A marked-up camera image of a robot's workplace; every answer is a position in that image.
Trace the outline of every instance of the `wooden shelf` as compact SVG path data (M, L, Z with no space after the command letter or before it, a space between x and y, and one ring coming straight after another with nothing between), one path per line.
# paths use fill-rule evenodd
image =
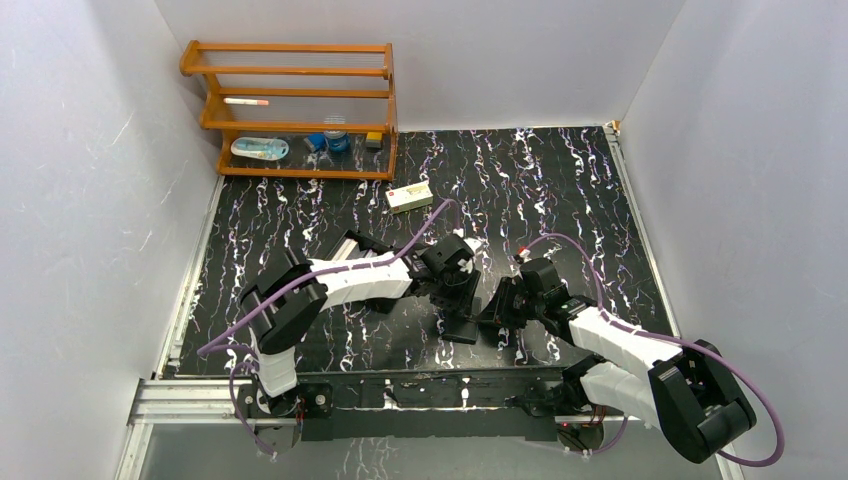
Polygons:
M221 87L221 96L244 95L264 97L331 97L331 98L389 98L388 90L320 90L307 88L244 88Z
M256 52L268 54L316 54L318 59L332 58L321 54L367 54L382 60L380 65L370 68L346 66L290 66L290 65L232 65L214 64L209 52L253 52L254 55L239 59L238 63L255 61ZM260 175L307 178L359 178L368 180L391 180L394 177L397 158L397 105L394 90L394 65L392 45L293 45L293 44L231 44L189 42L180 58L180 72L183 75L200 74L206 79L206 105L200 115L203 128L221 130L224 141L218 158L218 173L222 175ZM227 58L238 58L233 55ZM228 87L220 84L217 75L285 75L285 76L323 76L323 77L370 77L386 80L384 89L309 89L309 88L269 88L269 87ZM261 119L236 118L230 105L224 103L224 97L304 97L326 99L372 99L385 100L388 109L385 123L315 123ZM314 169L267 169L246 168L231 165L230 145L241 132L281 132L313 133L325 130L343 130L361 134L381 132L389 138L389 159L386 171L368 172L357 170L314 170Z
M230 153L230 144L239 136L239 132L223 130L225 149L221 149L218 158L218 171L222 175L263 176L263 177L296 177L296 178L334 178L334 179L360 179L360 180L391 180L387 168L391 161L389 150L374 151L363 146L363 135L356 139L355 134L351 136L351 142L355 144L349 151L343 153L322 152L317 157L307 158L309 155L302 142L304 135L285 135L283 139L291 146L289 156L281 165L285 168L274 168L273 162L236 157ZM343 163L337 163L340 158L347 161L358 161L371 163L371 166L383 165L383 168L373 168L361 171L350 171L340 168Z

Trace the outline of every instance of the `metal frame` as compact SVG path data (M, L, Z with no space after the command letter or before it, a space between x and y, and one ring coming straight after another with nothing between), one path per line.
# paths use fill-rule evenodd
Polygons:
M250 383L234 382L236 388ZM141 476L153 427L160 424L238 425L240 420L230 401L228 380L142 380L133 401L129 431L116 480ZM248 420L254 426L294 427L291 418Z
M669 324L674 335L679 336L680 330L674 318L671 303L668 299L665 286L662 282L660 272L657 268L656 259L645 231L645 224L636 204L630 178L627 173L624 157L618 136L610 124L604 125L604 133L612 152L613 162L618 170L619 178L622 179L624 193L630 204L633 217L636 221L637 230L651 266L651 273L657 283L661 300L666 308ZM172 325L168 330L165 345L157 364L156 378L161 378L164 368L172 358L179 358L182 349L182 340L185 335L185 327L188 323L188 314L191 306L193 292L199 281L199 269L203 264L206 245L209 241L209 233L214 221L214 213L218 207L221 190L223 188L221 177L215 188L210 201L203 230L197 244L197 252L193 263L186 273L183 286L183 297L177 314L172 319ZM236 387L249 383L247 379L235 381ZM229 396L228 380L142 380L133 402L129 421L127 440L124 445L123 455L115 478L118 480L136 480L140 478L147 449L150 444L153 427L157 424L233 424L239 423L234 415L234 410ZM604 421L621 422L622 416L610 416ZM581 423L590 421L589 415L556 417L555 421ZM268 426L293 426L292 419L263 419L249 420L253 425ZM728 453L734 453L733 446L725 448ZM726 459L716 456L718 467L723 479L742 480L742 469L739 465L731 463Z
M639 231L639 237L642 239L642 244L645 246L645 253L648 255L648 262L651 265L651 273L654 276L657 289L660 291L661 300L665 306L668 323L671 326L671 331L674 336L680 337L680 328L677 325L677 320L674 317L674 311L671 307L671 301L668 298L665 284L662 281L662 276L660 275L659 268L657 267L657 261L656 258L654 258L654 250L651 248L651 242L648 239L648 231L645 229L642 214L640 213L639 206L636 203L636 196L633 194L633 187L630 184L630 175L627 173L627 165L624 161L624 155L621 153L621 144L618 142L618 133L616 133L616 129L613 128L611 123L604 125L604 133L606 134L607 143L609 144L610 151L612 152L613 163L615 163L615 168L618 170L618 176L621 178L624 186L624 196L630 204L630 210L633 212L633 218L636 221L636 230ZM731 455L736 455L736 451L734 450L732 443L726 446L723 450ZM718 455L715 455L714 458L718 463L721 478L725 480L743 480L745 478L742 474L742 467L739 464L733 463Z
M162 378L165 372L165 367L171 359L180 358L180 351L183 347L185 332L188 326L188 315L191 310L193 293L197 290L197 283L200 281L200 269L203 265L203 257L206 255L206 246L209 244L209 235L212 233L212 227L215 223L215 211L218 209L218 203L221 200L221 191L224 189L224 178L218 177L218 182L215 185L215 191L212 193L212 198L209 199L209 207L206 210L206 218L203 220L203 228L200 231L200 237L197 239L197 246L194 252L194 259L191 265L186 270L186 276L183 280L182 299L176 314L171 318L171 326L165 336L162 353L159 355L159 361L156 363L156 371L153 372L155 378Z

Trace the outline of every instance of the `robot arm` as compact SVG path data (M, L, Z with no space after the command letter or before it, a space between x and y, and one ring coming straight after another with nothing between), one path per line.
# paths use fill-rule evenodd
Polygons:
M307 273L328 267L349 268L318 275L283 295L250 322L252 343L259 357L259 380L265 394L279 397L297 385L295 346L318 313L330 307L372 299L386 301L430 295L435 305L448 312L470 308L480 278L480 272L473 269L474 254L480 246L477 240L463 240L452 234L433 246L414 248L388 265L358 270L351 267L391 258L395 252L377 240L351 231L336 245L331 260L307 259L302 252L288 249L283 258L275 260L245 288L242 309L256 308L284 285ZM462 295L469 291L471 295Z
M351 267L389 258L395 251L354 232L343 237L330 260L309 260L288 250L248 285L243 309L254 309L309 272L349 268L301 284L251 321L258 377L272 412L274 401L282 402L275 399L297 385L295 346L319 312L353 301L429 295L446 313L447 340L474 343L478 324L518 329L535 320L552 335L595 353L565 369L563 383L544 399L514 397L513 406L523 408L534 401L554 408L608 405L658 426L675 450L696 463L756 424L753 409L726 368L698 352L616 328L615 322L629 327L626 330L635 327L602 314L589 298L570 295L547 259L522 263L519 275L502 278L478 315L474 294L480 272L473 268L473 259L479 247L479 242L452 234L433 246L419 245L388 265L359 270Z
M658 426L689 461L703 462L756 425L725 367L694 350L628 333L638 327L568 295L547 259L530 260L519 276L502 279L482 319L507 328L539 320L551 334L596 353L563 372L568 388L560 391L571 394L566 400L608 405ZM719 353L704 340L695 343Z

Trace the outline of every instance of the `wooden rack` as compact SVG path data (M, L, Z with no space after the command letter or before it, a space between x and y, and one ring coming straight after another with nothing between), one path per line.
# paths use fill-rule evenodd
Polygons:
M253 65L213 65L208 61L207 52L266 52L298 54L374 54L383 56L380 68L348 67L299 67L299 66L253 66ZM395 104L394 66L392 64L392 45L289 45L258 43L200 43L189 42L180 59L180 72L185 76L201 74L206 80L206 105L200 115L200 126L221 130L223 144L218 157L217 170L221 175L254 175L275 177L308 178L354 178L364 180L392 180L397 157L397 108ZM343 76L376 77L386 80L385 90L346 90L346 89L304 89L304 88L254 88L226 87L219 82L217 75L306 75L306 76ZM262 97L323 97L386 99L388 109L385 123L328 125L326 123L303 123L291 121L237 121L230 105L224 103L228 96ZM285 132L315 133L325 130L344 130L348 133L381 132L390 142L388 167L385 171L357 170L315 170L315 169L276 169L246 168L231 166L230 145L241 132Z

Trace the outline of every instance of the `black marbled floor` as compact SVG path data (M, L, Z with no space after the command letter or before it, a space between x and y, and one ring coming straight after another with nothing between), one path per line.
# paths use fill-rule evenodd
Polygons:
M657 285L600 127L445 131L401 134L395 185L429 179L438 197L462 205L466 234L485 241L477 262L484 303L509 258L541 233L580 241L604 279L607 308L648 330L670 333ZM402 245L430 208L392 215L386 182L227 178L215 214L177 375L222 375L236 355L201 359L196 350L242 312L242 286L284 246L323 258L346 229ZM452 219L448 212L446 219ZM448 221L426 235L447 233ZM551 255L573 293L591 297L589 270L573 248L551 242ZM234 341L246 342L247 332ZM361 304L321 314L297 347L300 372L487 368L569 364L584 353L538 324L523 332L481 331L477 345L443 342L426 299L401 300L390 314Z

